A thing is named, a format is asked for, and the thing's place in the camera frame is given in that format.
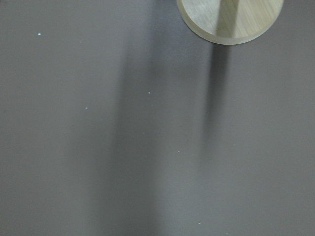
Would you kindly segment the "wooden mug tree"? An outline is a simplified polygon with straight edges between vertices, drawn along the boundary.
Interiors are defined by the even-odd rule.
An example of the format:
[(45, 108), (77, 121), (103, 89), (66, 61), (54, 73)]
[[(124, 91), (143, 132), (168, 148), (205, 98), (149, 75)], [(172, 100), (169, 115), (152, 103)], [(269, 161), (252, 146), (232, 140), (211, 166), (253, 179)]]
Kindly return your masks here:
[(283, 0), (178, 0), (185, 24), (199, 37), (238, 45), (264, 34), (277, 20)]

